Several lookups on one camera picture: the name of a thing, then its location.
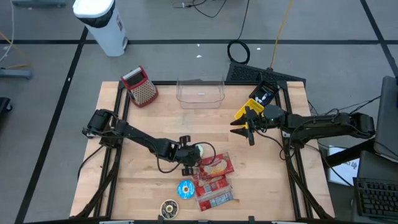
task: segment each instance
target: blue disc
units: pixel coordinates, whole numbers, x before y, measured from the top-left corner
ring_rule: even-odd
[[[178,184],[177,194],[182,199],[190,199],[193,197],[195,193],[195,186],[193,185],[191,180],[183,180]]]

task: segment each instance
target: computer monitor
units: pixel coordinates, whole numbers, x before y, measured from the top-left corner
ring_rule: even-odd
[[[383,78],[375,140],[398,154],[398,83],[395,77]],[[374,150],[398,160],[397,156],[378,143],[374,144]]]

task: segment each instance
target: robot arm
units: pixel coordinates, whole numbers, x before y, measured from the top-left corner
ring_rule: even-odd
[[[361,113],[337,113],[322,116],[300,116],[288,114],[275,105],[267,105],[262,114],[256,114],[248,107],[231,125],[248,124],[248,128],[233,129],[232,133],[249,138],[254,144],[253,132],[270,128],[280,128],[290,135],[293,147],[304,147],[311,139],[350,135],[356,138],[369,139],[375,134],[373,118]]]
[[[114,127],[110,126],[111,118],[115,119]],[[96,110],[82,133],[85,136],[101,136],[100,145],[116,148],[122,138],[128,138],[148,148],[159,159],[169,162],[178,162],[185,166],[183,175],[192,175],[192,167],[200,160],[200,150],[195,145],[188,146],[190,136],[180,137],[176,142],[166,138],[154,138],[132,126],[127,121],[118,119],[117,115],[109,110]]]

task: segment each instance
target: gray floor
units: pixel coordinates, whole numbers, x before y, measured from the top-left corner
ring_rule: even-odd
[[[71,10],[16,8],[16,39],[77,40],[83,25]],[[194,9],[173,9],[173,1],[117,0],[131,40],[234,39],[239,35],[246,1],[229,0],[219,16],[209,19]],[[201,9],[212,14],[222,1]],[[0,0],[0,31],[11,36],[8,0]],[[275,39],[288,1],[252,0],[243,39]],[[398,39],[398,3],[368,1],[385,39]],[[294,1],[282,39],[376,40],[360,1]],[[0,133],[0,222],[12,223],[49,128],[55,106],[77,45],[19,45],[31,59],[31,80],[0,79],[0,96],[10,97],[14,110]],[[251,44],[249,65],[267,68],[273,45]],[[398,57],[398,46],[389,46]],[[232,48],[244,59],[239,47]],[[12,50],[2,67],[24,63]],[[85,45],[67,100],[34,193],[26,222],[67,218],[76,172],[86,139],[80,131],[96,105],[102,81],[118,80],[143,65],[152,80],[225,74],[229,61],[225,44],[129,45],[118,58],[105,56],[98,45]],[[393,76],[380,45],[279,45],[274,70],[307,79],[307,96],[318,112],[341,108],[380,94],[382,77]],[[377,119],[378,102],[361,111]],[[324,139],[324,144],[352,146],[353,138]],[[331,186],[332,195],[340,188]],[[346,197],[333,197],[337,216],[349,218]]]

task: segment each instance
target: red cheese grater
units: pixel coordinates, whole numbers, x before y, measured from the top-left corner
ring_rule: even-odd
[[[121,79],[132,103],[138,107],[148,105],[158,95],[156,86],[148,79],[142,66],[130,71]]]

